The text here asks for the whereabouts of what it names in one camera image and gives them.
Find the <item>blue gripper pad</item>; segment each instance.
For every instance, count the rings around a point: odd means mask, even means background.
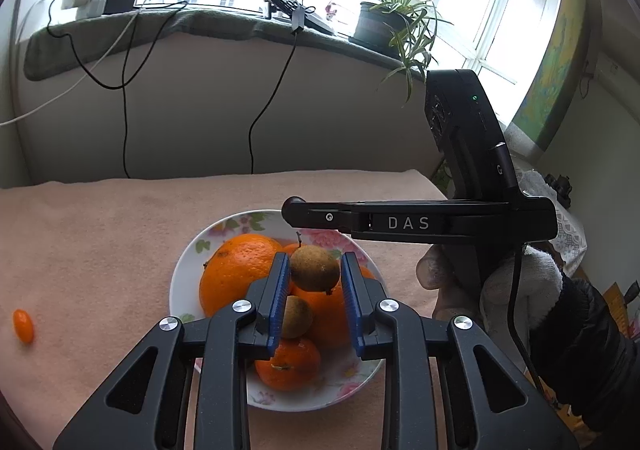
[[[276,253],[258,306],[258,316],[268,320],[267,351],[270,356],[280,343],[282,319],[289,290],[289,255]]]
[[[373,307],[355,253],[347,252],[342,256],[340,274],[351,345],[361,357],[365,349],[364,335],[369,333],[373,320]]]

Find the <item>black jacket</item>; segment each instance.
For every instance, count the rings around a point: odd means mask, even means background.
[[[543,380],[594,432],[588,448],[640,448],[638,346],[618,331],[600,293],[563,277],[558,303],[531,332],[531,359]]]

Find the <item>hand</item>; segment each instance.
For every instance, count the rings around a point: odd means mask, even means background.
[[[513,281],[513,257],[505,260],[482,287],[480,303],[462,289],[452,265],[439,245],[434,245],[418,262],[415,273],[425,289],[437,289],[438,300],[433,317],[448,321],[454,316],[468,316],[484,327],[494,343],[520,370],[524,361],[507,327],[507,306]],[[525,347],[529,330],[535,329],[558,302],[562,291],[562,274],[551,255],[527,246],[522,257],[518,299],[514,322]]]

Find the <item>white plate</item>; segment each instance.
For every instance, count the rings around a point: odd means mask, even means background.
[[[366,266],[382,282],[378,268],[349,237],[335,230],[295,230],[282,218],[279,210],[253,210],[229,216],[199,233],[184,250],[174,270],[169,290],[169,313],[183,322],[204,318],[198,288],[203,264],[226,240],[245,233],[260,233],[283,244],[302,242],[328,249],[339,258],[343,252],[355,252],[361,266]],[[309,386],[295,392],[281,392],[266,386],[252,367],[247,372],[246,394],[250,405],[282,412],[317,410],[338,403],[360,390],[382,366],[381,360],[363,362],[347,346],[335,351],[321,351],[318,377]],[[200,372],[200,361],[196,361]]]

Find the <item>beige bedspread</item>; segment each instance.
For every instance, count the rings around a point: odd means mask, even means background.
[[[440,199],[418,172],[297,172],[107,180],[0,190],[0,390],[43,449],[127,352],[168,312],[187,243],[219,218],[306,200]],[[359,241],[391,296],[430,315],[415,264],[427,246]],[[12,311],[33,317],[17,340]],[[384,375],[341,404],[300,414],[250,409],[255,450],[380,446]],[[191,448],[193,418],[188,424]]]

